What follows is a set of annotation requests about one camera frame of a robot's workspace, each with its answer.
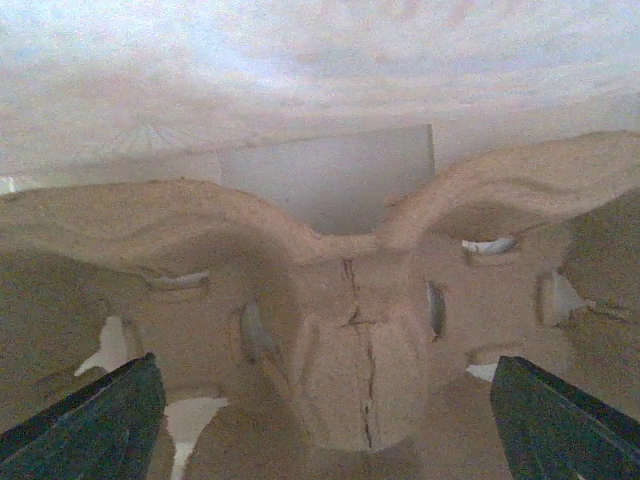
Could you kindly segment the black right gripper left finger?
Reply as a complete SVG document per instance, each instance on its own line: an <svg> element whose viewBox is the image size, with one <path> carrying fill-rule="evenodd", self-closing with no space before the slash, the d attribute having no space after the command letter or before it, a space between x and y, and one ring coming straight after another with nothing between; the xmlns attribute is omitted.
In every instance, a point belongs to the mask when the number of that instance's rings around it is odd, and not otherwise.
<svg viewBox="0 0 640 480"><path fill-rule="evenodd" d="M148 353L1 435L3 479L144 479L166 405Z"/></svg>

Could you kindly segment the printed white paper bag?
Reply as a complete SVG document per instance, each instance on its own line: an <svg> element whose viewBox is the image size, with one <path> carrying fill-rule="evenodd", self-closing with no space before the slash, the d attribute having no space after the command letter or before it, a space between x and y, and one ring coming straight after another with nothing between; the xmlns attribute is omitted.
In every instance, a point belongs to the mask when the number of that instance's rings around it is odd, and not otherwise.
<svg viewBox="0 0 640 480"><path fill-rule="evenodd" d="M1 189L187 177L325 233L490 150L639 127L635 1L5 1Z"/></svg>

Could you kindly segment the separated brown cup carrier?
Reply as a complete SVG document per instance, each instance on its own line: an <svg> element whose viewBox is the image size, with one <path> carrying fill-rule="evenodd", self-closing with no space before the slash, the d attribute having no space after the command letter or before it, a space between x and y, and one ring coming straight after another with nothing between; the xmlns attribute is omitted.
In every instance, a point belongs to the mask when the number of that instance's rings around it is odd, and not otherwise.
<svg viewBox="0 0 640 480"><path fill-rule="evenodd" d="M374 232L208 181L1 199L1 435L152 353L144 479L515 479L522 357L639 423L639 137L488 153Z"/></svg>

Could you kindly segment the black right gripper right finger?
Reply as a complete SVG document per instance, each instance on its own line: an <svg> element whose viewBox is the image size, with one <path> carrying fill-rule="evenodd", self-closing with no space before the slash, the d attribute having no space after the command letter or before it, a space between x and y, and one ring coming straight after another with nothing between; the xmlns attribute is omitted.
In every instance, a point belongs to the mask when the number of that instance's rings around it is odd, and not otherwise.
<svg viewBox="0 0 640 480"><path fill-rule="evenodd" d="M522 357L499 359L490 403L515 479L639 477L639 423Z"/></svg>

